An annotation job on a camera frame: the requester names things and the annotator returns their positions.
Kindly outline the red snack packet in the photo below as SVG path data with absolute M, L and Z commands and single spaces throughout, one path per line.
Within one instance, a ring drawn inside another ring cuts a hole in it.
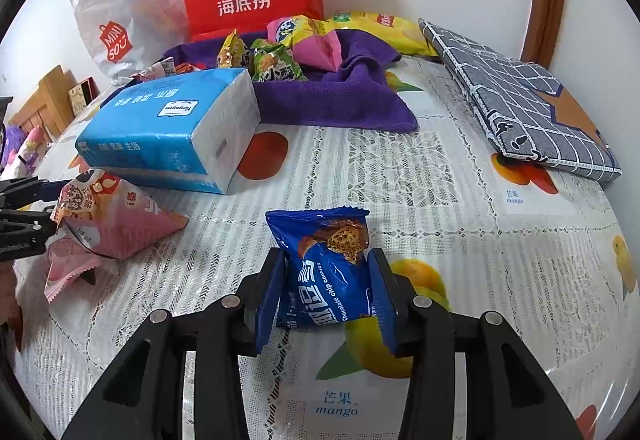
M 204 71 L 205 67 L 201 64 L 193 64 L 193 63 L 180 63 L 175 65 L 175 72 L 177 74 L 186 74 L 192 72 L 201 72 Z

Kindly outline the yellow chips bag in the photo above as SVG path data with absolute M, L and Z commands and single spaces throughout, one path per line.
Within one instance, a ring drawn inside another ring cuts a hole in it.
M 414 21 L 375 12 L 339 12 L 324 22 L 328 29 L 359 30 L 378 37 L 403 55 L 437 58 L 434 46 L 429 43 Z

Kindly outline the blue tissue pack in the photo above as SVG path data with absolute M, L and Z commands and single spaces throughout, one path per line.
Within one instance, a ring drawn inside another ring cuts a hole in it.
M 122 89 L 75 147 L 137 186 L 224 194 L 259 123 L 247 70 L 210 69 Z

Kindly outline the green snack packet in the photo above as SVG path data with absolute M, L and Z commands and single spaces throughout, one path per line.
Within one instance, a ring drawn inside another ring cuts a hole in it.
M 250 49 L 253 52 L 254 82 L 306 81 L 291 50 L 283 44 L 256 38 Z

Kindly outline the purple towel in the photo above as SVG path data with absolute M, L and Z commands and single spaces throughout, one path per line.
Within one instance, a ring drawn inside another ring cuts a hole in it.
M 412 133 L 416 115 L 387 85 L 385 72 L 401 54 L 378 37 L 339 30 L 343 62 L 335 72 L 305 68 L 303 81 L 254 84 L 264 124 L 307 125 Z

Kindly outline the small white red packets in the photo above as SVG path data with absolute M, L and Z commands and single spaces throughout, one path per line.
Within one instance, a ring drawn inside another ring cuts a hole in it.
M 175 60 L 172 57 L 164 58 L 157 61 L 142 71 L 134 75 L 134 79 L 138 82 L 150 82 L 159 78 L 168 78 L 168 76 L 176 74 Z

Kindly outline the pink white snack packet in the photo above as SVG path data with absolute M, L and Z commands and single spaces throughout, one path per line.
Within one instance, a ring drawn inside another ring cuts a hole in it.
M 79 241 L 67 228 L 58 229 L 47 246 L 49 266 L 43 294 L 49 304 L 77 278 L 104 264 L 104 258 Z

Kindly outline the yellow snack packet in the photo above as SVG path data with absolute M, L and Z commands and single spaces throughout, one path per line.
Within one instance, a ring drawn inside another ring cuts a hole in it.
M 237 30 L 233 30 L 222 43 L 217 56 L 218 68 L 244 68 L 250 66 L 250 49 Z

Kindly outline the grey checked fabric box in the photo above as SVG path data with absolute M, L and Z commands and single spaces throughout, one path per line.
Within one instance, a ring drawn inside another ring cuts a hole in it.
M 499 153 L 598 182 L 620 177 L 620 161 L 596 124 L 547 69 L 424 19 L 418 25 Z

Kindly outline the pink panda snack bag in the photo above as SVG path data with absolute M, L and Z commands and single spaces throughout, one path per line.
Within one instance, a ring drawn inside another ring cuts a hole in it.
M 62 188 L 52 213 L 58 226 L 90 252 L 126 259 L 188 223 L 165 211 L 128 180 L 89 169 Z

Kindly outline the purple plush toy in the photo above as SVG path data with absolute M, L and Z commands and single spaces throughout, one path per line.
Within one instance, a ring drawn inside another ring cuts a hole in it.
M 9 155 L 9 163 L 1 173 L 2 180 L 32 177 L 47 152 L 47 133 L 41 126 L 34 127 L 21 147 Z

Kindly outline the blue cookie packet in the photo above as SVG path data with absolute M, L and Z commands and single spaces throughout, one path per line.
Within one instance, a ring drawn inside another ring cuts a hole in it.
M 269 211 L 266 220 L 285 255 L 277 324 L 310 329 L 372 315 L 369 212 L 342 206 Z

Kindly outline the white Miniso plastic bag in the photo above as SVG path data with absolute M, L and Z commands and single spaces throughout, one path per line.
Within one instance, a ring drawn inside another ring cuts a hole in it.
M 112 82 L 152 66 L 189 33 L 184 12 L 171 0 L 70 0 L 79 35 Z

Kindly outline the pink yellow snack bag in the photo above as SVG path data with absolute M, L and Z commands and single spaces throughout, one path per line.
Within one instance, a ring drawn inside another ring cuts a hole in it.
M 303 66 L 336 72 L 343 62 L 342 45 L 334 29 L 306 16 L 285 17 L 267 24 L 268 40 L 290 49 Z

